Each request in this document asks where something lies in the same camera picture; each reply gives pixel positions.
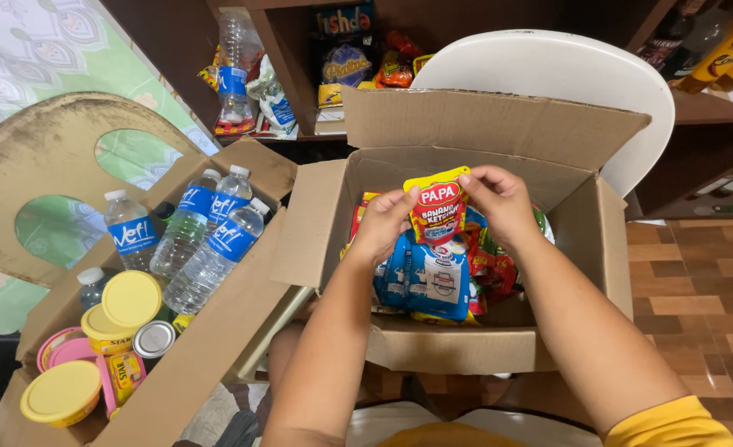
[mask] white bottle cap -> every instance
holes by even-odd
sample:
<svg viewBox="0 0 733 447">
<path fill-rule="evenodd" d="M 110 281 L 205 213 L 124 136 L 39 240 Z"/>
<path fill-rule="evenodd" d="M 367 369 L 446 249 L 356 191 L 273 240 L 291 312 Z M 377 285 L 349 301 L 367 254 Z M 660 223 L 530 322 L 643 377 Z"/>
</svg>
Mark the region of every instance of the white bottle cap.
<svg viewBox="0 0 733 447">
<path fill-rule="evenodd" d="M 250 174 L 250 169 L 243 168 L 241 166 L 231 165 L 231 167 L 229 168 L 229 172 L 231 172 L 232 174 L 240 174 L 248 177 L 248 174 Z"/>
<path fill-rule="evenodd" d="M 104 199 L 107 201 L 115 200 L 115 199 L 122 199 L 124 197 L 126 197 L 125 189 L 118 189 L 117 191 L 110 191 L 104 195 Z"/>
<path fill-rule="evenodd" d="M 253 205 L 253 208 L 256 208 L 256 211 L 261 212 L 263 216 L 267 216 L 269 206 L 265 205 L 264 202 L 254 197 L 253 200 L 250 201 L 250 204 Z"/>
<path fill-rule="evenodd" d="M 217 172 L 217 171 L 215 171 L 214 169 L 204 169 L 203 170 L 203 175 L 209 176 L 211 178 L 214 178 L 217 181 L 220 181 L 220 179 L 222 178 L 220 176 L 220 173 Z"/>
<path fill-rule="evenodd" d="M 89 286 L 90 284 L 93 284 L 102 278 L 104 278 L 104 270 L 99 267 L 87 269 L 82 273 L 76 275 L 77 281 L 79 281 L 80 284 L 84 284 L 85 286 Z"/>
</svg>

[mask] white plastic chair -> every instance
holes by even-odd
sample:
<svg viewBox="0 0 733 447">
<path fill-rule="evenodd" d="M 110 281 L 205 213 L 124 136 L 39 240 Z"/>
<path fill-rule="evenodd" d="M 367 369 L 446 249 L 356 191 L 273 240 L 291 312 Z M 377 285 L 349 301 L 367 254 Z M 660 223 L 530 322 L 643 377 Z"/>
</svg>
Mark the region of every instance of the white plastic chair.
<svg viewBox="0 0 733 447">
<path fill-rule="evenodd" d="M 621 197 L 659 159 L 675 124 L 670 89 L 653 67 L 618 47 L 555 31 L 512 29 L 465 37 L 439 51 L 411 88 L 547 96 L 650 115 L 650 126 L 601 170 Z"/>
</svg>

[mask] wet! bottled drinking water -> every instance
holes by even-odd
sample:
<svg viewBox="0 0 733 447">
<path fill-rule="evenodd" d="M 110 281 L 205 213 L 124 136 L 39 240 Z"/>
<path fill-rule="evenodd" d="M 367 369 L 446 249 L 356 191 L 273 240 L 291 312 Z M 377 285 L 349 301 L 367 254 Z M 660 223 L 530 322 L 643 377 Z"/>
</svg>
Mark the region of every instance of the wet! bottled drinking water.
<svg viewBox="0 0 733 447">
<path fill-rule="evenodd" d="M 252 118 L 245 94 L 245 77 L 264 49 L 250 17 L 239 12 L 220 16 L 219 93 L 223 121 L 242 123 Z"/>
<path fill-rule="evenodd" d="M 218 183 L 217 190 L 214 192 L 204 240 L 211 236 L 214 229 L 223 220 L 226 220 L 233 210 L 244 207 L 253 197 L 253 190 L 248 181 L 250 170 L 235 165 L 231 165 L 229 170 L 231 173 Z"/>
<path fill-rule="evenodd" d="M 233 210 L 165 288 L 164 303 L 178 313 L 192 314 L 201 310 L 262 235 L 264 215 L 268 211 L 267 205 L 259 199 Z"/>
<path fill-rule="evenodd" d="M 190 182 L 151 259 L 151 272 L 172 279 L 201 246 L 220 173 L 203 171 Z"/>
<path fill-rule="evenodd" d="M 125 189 L 108 192 L 104 198 L 110 202 L 110 208 L 104 215 L 104 224 L 121 255 L 123 267 L 150 272 L 149 262 L 160 239 L 149 212 L 138 202 L 129 199 Z"/>
<path fill-rule="evenodd" d="M 76 279 L 82 284 L 82 289 L 79 289 L 79 302 L 82 303 L 83 309 L 88 311 L 91 307 L 102 303 L 104 286 L 113 277 L 105 274 L 101 268 L 93 267 L 76 275 Z"/>
</svg>

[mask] open cardboard box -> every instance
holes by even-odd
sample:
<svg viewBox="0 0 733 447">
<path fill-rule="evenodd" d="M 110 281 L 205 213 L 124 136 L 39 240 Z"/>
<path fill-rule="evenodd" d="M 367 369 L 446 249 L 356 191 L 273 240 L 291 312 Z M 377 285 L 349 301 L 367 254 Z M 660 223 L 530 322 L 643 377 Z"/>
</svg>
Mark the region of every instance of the open cardboard box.
<svg viewBox="0 0 733 447">
<path fill-rule="evenodd" d="M 19 409 L 24 389 L 38 376 L 38 348 L 55 332 L 79 325 L 83 310 L 76 275 L 91 267 L 123 269 L 112 239 L 105 236 L 27 317 L 16 352 L 23 368 L 14 371 L 0 402 L 1 447 L 63 447 L 90 442 L 110 447 L 172 445 L 222 377 L 237 375 L 230 372 L 232 365 L 243 351 L 252 350 L 258 334 L 269 332 L 265 321 L 278 318 L 273 312 L 276 306 L 283 303 L 278 307 L 296 309 L 298 303 L 293 300 L 299 296 L 297 288 L 272 281 L 267 273 L 272 269 L 273 254 L 280 252 L 277 239 L 286 216 L 281 199 L 292 190 L 296 175 L 297 166 L 290 160 L 246 137 L 211 158 L 185 154 L 145 194 L 131 185 L 127 189 L 131 197 L 143 197 L 140 203 L 153 209 L 163 200 L 178 203 L 187 183 L 198 178 L 203 169 L 216 168 L 225 175 L 232 164 L 250 169 L 254 196 L 269 205 L 275 216 L 132 398 L 111 422 L 107 422 L 100 403 L 85 420 L 65 429 L 32 422 Z M 76 197 L 85 197 L 94 187 L 80 188 L 86 190 L 75 192 Z"/>
<path fill-rule="evenodd" d="M 526 182 L 557 247 L 632 317 L 625 202 L 599 169 L 648 115 L 557 99 L 470 91 L 342 92 L 346 160 L 298 168 L 272 279 L 324 289 L 348 242 L 364 191 L 458 166 L 495 165 Z M 479 328 L 372 316 L 368 361 L 391 370 L 494 374 L 555 369 L 528 302 L 489 309 Z"/>
</svg>

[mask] yellow sleeve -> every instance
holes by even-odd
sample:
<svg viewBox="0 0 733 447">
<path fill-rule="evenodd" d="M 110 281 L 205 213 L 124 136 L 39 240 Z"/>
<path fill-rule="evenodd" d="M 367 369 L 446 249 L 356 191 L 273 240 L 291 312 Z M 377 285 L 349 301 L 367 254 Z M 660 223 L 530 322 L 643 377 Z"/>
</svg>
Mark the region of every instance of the yellow sleeve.
<svg viewBox="0 0 733 447">
<path fill-rule="evenodd" d="M 733 447 L 733 436 L 711 418 L 697 397 L 687 396 L 634 414 L 615 425 L 605 447 Z"/>
</svg>

